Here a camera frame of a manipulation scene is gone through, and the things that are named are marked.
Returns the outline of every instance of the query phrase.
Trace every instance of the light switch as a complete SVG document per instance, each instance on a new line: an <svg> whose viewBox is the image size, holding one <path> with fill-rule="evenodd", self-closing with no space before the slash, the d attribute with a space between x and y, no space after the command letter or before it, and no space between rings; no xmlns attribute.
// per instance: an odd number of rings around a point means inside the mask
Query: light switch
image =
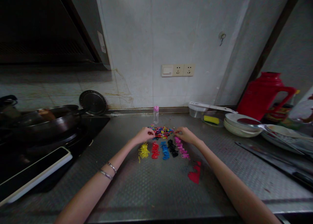
<svg viewBox="0 0 313 224"><path fill-rule="evenodd" d="M162 65L162 76L170 77L173 74L173 65Z"/></svg>

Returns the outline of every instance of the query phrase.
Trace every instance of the red thermos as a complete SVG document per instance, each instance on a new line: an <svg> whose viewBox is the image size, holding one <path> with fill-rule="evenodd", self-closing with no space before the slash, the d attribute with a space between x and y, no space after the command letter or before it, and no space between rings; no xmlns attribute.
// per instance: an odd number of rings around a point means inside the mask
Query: red thermos
<svg viewBox="0 0 313 224"><path fill-rule="evenodd" d="M261 120L265 113L278 111L297 91L293 87L285 87L279 76L280 73L276 72L262 72L258 79L252 81L239 103L238 113ZM274 110L269 111L279 91L288 92L288 96Z"/></svg>

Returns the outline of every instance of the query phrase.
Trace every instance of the knife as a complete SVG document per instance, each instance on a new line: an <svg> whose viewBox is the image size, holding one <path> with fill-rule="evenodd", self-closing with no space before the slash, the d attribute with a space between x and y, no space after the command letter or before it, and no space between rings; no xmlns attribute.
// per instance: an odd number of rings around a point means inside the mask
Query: knife
<svg viewBox="0 0 313 224"><path fill-rule="evenodd" d="M286 161L279 157L273 156L260 148L252 145L244 145L240 142L235 142L238 146L246 149L257 157L263 159L270 165L273 165L275 168L282 170L284 173L289 174L293 178L295 178L302 185L305 185L311 189L313 189L313 179L307 176L307 174L313 174L312 171L300 168L297 165L293 164L290 161Z"/></svg>

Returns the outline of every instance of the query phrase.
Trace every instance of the yellow sponge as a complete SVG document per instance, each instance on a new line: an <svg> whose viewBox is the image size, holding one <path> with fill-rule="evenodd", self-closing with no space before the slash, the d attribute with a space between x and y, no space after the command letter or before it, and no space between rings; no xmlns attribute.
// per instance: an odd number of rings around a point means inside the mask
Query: yellow sponge
<svg viewBox="0 0 313 224"><path fill-rule="evenodd" d="M204 116L204 117L203 117L203 120L206 121L206 122L214 123L214 124L216 124L216 125L219 124L219 119L216 118L216 117Z"/></svg>

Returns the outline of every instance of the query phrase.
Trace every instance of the stainless steel countertop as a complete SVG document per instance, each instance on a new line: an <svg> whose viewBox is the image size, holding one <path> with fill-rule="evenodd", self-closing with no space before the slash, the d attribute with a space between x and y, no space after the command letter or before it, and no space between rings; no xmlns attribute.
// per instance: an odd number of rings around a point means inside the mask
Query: stainless steel countertop
<svg viewBox="0 0 313 224"><path fill-rule="evenodd" d="M48 193L25 195L0 208L1 223L52 223L79 189L132 138L141 127L150 126L153 115L112 117L72 168ZM313 193L263 160L237 146L250 143L294 162L300 156L275 148L261 136L237 137L225 128L216 128L188 113L160 114L159 124L169 128L186 126L263 200L273 213L312 212ZM232 204L201 153L184 143L191 160L181 157L153 160L151 153L139 163L138 148L126 157L87 222L183 219L237 216ZM201 161L199 184L189 180L193 161Z"/></svg>

